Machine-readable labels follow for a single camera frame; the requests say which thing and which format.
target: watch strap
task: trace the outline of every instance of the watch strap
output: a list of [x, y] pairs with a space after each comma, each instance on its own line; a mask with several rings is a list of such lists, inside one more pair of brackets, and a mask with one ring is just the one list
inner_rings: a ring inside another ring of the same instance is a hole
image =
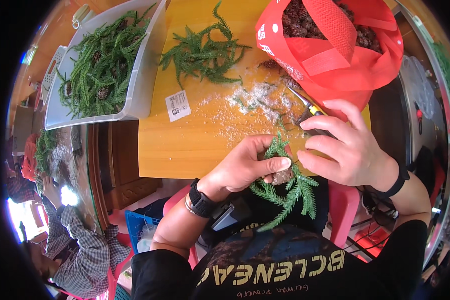
[[395, 159], [398, 164], [398, 178], [388, 191], [379, 192], [379, 194], [384, 198], [390, 198], [397, 194], [402, 189], [405, 181], [410, 179], [410, 174], [408, 174], [407, 167], [401, 164], [396, 158], [393, 159]]
[[200, 217], [210, 218], [212, 213], [218, 206], [218, 203], [210, 200], [204, 193], [199, 192], [197, 189], [197, 183], [199, 179], [195, 178], [192, 184], [190, 184], [190, 191], [188, 195], [192, 202], [190, 208]]

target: pink chair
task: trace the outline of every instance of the pink chair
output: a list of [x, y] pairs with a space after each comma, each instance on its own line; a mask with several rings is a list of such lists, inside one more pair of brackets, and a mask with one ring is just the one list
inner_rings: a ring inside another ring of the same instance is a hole
[[[163, 215], [166, 215], [189, 192], [190, 186], [186, 186], [173, 195], [163, 206]], [[328, 181], [329, 212], [332, 221], [330, 241], [343, 248], [347, 241], [348, 232], [352, 227], [353, 219], [360, 203], [360, 194], [355, 187], [341, 185]], [[195, 246], [190, 248], [188, 263], [192, 269], [198, 264], [198, 256]]]
[[[132, 247], [132, 242], [130, 242], [130, 237], [128, 236], [128, 234], [118, 233], [116, 238], [121, 244], [127, 245], [130, 248]], [[115, 299], [115, 292], [117, 290], [117, 281], [119, 279], [120, 273], [122, 271], [123, 266], [125, 266], [125, 264], [129, 260], [131, 260], [132, 256], [133, 256], [133, 250], [130, 251], [130, 254], [127, 256], [127, 258], [124, 261], [122, 261], [121, 263], [116, 265], [115, 274], [112, 273], [112, 268], [108, 268], [108, 272], [107, 272], [108, 291], [106, 291], [102, 295], [96, 297], [96, 299], [98, 299], [98, 300], [113, 300], [113, 299]], [[76, 298], [77, 300], [85, 300], [85, 299], [77, 297], [67, 291], [62, 291], [62, 292]]]

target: plastic storage box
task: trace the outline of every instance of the plastic storage box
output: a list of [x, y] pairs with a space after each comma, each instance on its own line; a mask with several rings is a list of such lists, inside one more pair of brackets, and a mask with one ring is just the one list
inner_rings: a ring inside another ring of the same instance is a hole
[[128, 235], [132, 243], [133, 253], [138, 254], [137, 244], [142, 234], [142, 228], [145, 223], [158, 225], [159, 219], [150, 218], [149, 216], [134, 213], [130, 210], [125, 211], [126, 228], [128, 229]]
[[[45, 130], [61, 128], [72, 125], [100, 123], [119, 120], [136, 120], [144, 119], [150, 114], [150, 106], [152, 104], [152, 96], [154, 92], [155, 78], [158, 70], [158, 63], [167, 38], [167, 26], [165, 23], [165, 1], [166, 0], [132, 0], [111, 9], [108, 9], [101, 14], [90, 19], [84, 23], [75, 33], [68, 49], [77, 45], [83, 39], [84, 34], [93, 32], [96, 28], [103, 24], [111, 24], [127, 11], [136, 10], [138, 15], [141, 15], [152, 4], [156, 5], [147, 14], [151, 17], [150, 24], [147, 28], [147, 35], [143, 39], [140, 48], [138, 49], [135, 64], [133, 65], [132, 74], [128, 91], [126, 93], [125, 106], [123, 109], [112, 115], [102, 115], [95, 117], [84, 117], [71, 119], [72, 115], [68, 107], [64, 107], [60, 103], [60, 78], [55, 76], [55, 79], [50, 88], [50, 100], [45, 114]], [[67, 74], [73, 70], [74, 63], [70, 59], [78, 58], [76, 51], [68, 51], [58, 70], [60, 74]]]

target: person's right hand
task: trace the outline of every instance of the person's right hand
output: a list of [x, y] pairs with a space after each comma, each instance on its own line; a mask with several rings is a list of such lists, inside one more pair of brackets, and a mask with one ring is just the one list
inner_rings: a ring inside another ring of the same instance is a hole
[[[314, 116], [301, 122], [300, 127], [304, 130], [328, 130], [338, 139], [325, 135], [310, 137], [305, 143], [307, 150], [297, 152], [303, 167], [343, 185], [371, 185], [382, 192], [389, 190], [398, 177], [398, 164], [380, 149], [359, 109], [346, 100], [329, 100], [323, 104], [329, 109], [342, 111], [351, 127], [330, 116]], [[309, 151], [311, 149], [333, 160], [314, 155]]]
[[60, 189], [53, 184], [53, 178], [45, 176], [43, 178], [43, 195], [50, 200], [55, 208], [62, 205]]

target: white paper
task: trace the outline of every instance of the white paper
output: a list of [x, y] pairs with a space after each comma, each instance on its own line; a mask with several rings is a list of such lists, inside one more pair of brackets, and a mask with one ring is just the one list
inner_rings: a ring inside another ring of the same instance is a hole
[[165, 98], [166, 108], [168, 110], [168, 117], [170, 122], [174, 122], [182, 117], [190, 115], [189, 100], [185, 91], [180, 91], [176, 94]]

